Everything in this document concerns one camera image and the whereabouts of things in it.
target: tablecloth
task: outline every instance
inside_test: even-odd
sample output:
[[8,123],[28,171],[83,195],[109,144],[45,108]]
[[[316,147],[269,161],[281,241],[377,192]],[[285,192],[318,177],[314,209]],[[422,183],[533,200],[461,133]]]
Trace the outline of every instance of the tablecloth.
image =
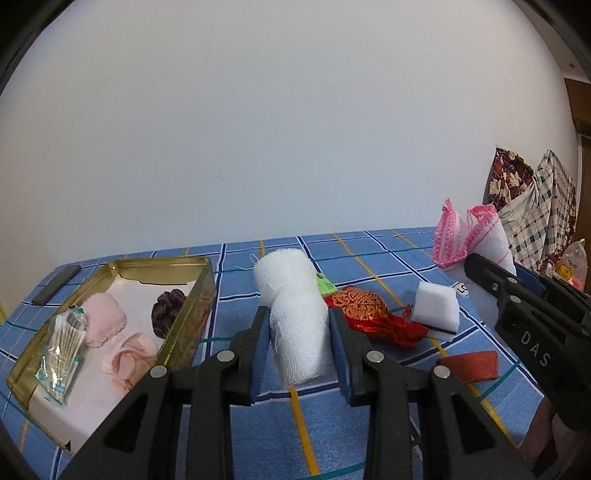
[[[6,386],[6,377],[34,332],[98,266],[117,258],[206,255],[215,272],[218,298],[200,340],[194,365],[228,348],[232,336],[250,327],[259,293],[252,257],[278,248],[300,248],[337,287],[356,285],[378,293],[397,311],[412,304],[420,280],[443,285],[453,281],[432,262],[434,228],[385,229],[324,235],[294,236],[264,241],[205,245],[114,255],[77,262],[81,272],[44,307],[30,305],[35,294],[61,268],[44,278],[0,327],[0,415],[12,439],[42,479],[57,479],[70,455],[57,447],[19,408]],[[497,351],[501,377],[471,386],[474,395],[517,445],[524,437],[542,395],[515,354],[504,348],[480,321],[468,297],[458,296],[461,322],[451,342],[422,340],[413,350],[374,345],[403,365],[431,368],[442,355]],[[418,417],[410,404],[414,477],[422,478]],[[350,408],[336,382],[286,390],[278,380],[269,351],[261,394],[252,407],[232,407],[232,441],[237,480],[363,477],[369,411]],[[183,413],[180,450],[186,445],[189,407]],[[177,458],[177,477],[184,478],[184,458]]]

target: black scrunchie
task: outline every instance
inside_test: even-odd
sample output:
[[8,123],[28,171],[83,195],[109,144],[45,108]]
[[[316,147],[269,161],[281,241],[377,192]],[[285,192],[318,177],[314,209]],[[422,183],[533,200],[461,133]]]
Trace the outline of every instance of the black scrunchie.
[[166,338],[185,300],[187,297],[178,288],[158,297],[152,307],[152,328],[158,338]]

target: plastic bag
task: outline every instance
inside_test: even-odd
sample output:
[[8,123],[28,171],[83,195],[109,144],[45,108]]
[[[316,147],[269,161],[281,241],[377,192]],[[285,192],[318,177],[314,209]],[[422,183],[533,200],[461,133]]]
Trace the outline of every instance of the plastic bag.
[[554,272],[573,287],[583,291],[587,278],[585,239],[570,244],[554,266]]
[[47,394],[63,405],[82,361],[80,349],[86,338],[88,322],[80,308],[60,313],[50,322],[41,366],[35,377]]

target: ceiling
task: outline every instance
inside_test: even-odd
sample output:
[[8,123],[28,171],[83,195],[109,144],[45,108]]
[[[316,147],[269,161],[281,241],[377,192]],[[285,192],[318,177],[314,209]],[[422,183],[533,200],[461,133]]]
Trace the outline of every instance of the ceiling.
[[552,55],[554,55],[556,63],[560,66],[564,76],[573,80],[591,83],[581,68],[580,63],[566,46],[562,38],[556,33],[556,30],[554,30],[550,24],[539,16],[531,7],[526,5],[523,0],[514,1],[533,23],[535,29],[540,33],[540,36],[548,45]]

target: silver screw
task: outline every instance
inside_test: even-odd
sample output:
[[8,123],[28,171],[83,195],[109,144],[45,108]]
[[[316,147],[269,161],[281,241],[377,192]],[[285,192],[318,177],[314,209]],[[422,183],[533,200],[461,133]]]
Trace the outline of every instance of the silver screw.
[[443,365],[437,365],[433,369],[433,373],[439,378],[449,378],[449,376],[452,374],[448,367],[444,367]]
[[373,362],[375,364],[378,364],[384,360],[384,354],[382,352],[378,352],[377,350],[371,350],[365,356],[366,356],[367,360],[369,360],[370,362]]
[[156,365],[155,367],[152,367],[152,369],[150,370],[150,376],[152,378],[162,378],[166,375],[166,372],[167,369],[164,365]]
[[234,352],[231,350],[222,350],[217,353],[216,357],[220,362],[231,362],[234,360]]

